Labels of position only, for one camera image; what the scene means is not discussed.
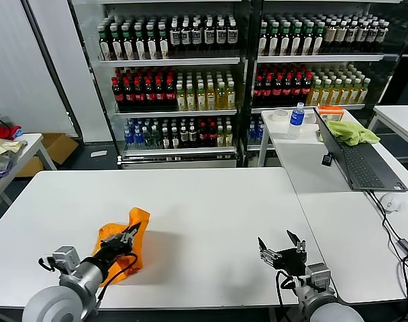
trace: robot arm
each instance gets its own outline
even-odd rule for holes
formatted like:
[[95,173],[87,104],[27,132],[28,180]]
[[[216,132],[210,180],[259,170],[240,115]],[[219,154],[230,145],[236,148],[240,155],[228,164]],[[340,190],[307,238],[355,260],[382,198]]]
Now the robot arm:
[[98,287],[119,257],[135,256],[132,246],[139,227],[140,223],[103,240],[101,249],[82,262],[72,246],[58,248],[46,258],[47,264],[40,258],[38,262],[43,268],[60,271],[59,286],[45,288],[34,295],[23,310],[22,321],[79,322],[92,311],[97,311],[105,290],[97,302]]
[[288,278],[282,288],[297,296],[302,316],[310,322],[364,322],[351,307],[339,304],[335,291],[329,287],[331,271],[324,263],[305,265],[305,241],[287,231],[295,248],[275,252],[258,237],[261,259],[275,270],[284,270]]

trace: computer mouse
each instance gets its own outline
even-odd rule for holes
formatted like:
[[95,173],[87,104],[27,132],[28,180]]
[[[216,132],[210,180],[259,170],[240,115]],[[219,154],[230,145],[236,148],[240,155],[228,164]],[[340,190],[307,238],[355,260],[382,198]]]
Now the computer mouse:
[[396,193],[386,193],[380,198],[383,209],[387,213],[393,213],[401,209],[401,201]]

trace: orange plastic bag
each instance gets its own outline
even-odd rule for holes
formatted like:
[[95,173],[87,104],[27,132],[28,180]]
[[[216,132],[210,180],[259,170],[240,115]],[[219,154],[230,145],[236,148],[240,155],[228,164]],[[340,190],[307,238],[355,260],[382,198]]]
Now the orange plastic bag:
[[[118,223],[108,223],[99,229],[97,245],[95,246],[93,255],[95,255],[101,248],[101,241],[107,239],[108,237],[123,232],[127,227],[135,225],[139,222],[142,224],[138,228],[137,234],[134,236],[134,244],[132,246],[132,252],[137,255],[137,262],[129,269],[116,277],[112,283],[118,283],[121,280],[124,280],[129,275],[134,274],[135,272],[143,268],[143,259],[142,259],[142,246],[143,246],[143,235],[146,227],[149,223],[150,214],[140,208],[133,208],[130,211],[130,223],[128,226],[120,225]],[[105,279],[101,286],[104,286],[116,273],[123,270],[126,266],[130,265],[134,261],[132,256],[122,257],[116,261],[116,263],[110,267],[109,276]]]

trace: plastic bottle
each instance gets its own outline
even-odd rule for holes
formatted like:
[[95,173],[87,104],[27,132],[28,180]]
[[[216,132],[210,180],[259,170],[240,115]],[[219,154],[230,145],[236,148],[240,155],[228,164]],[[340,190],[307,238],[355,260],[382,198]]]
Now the plastic bottle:
[[287,137],[289,139],[295,140],[299,137],[304,114],[304,103],[298,103],[297,107],[292,111],[291,120],[289,122],[289,128],[287,130]]

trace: laptop keyboard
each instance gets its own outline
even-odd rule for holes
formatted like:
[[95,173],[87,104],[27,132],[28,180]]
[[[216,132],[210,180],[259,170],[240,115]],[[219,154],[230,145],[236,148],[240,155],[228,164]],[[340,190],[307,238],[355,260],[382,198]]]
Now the laptop keyboard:
[[342,149],[349,172],[354,175],[361,186],[366,188],[385,187],[354,146],[346,144],[343,145]]

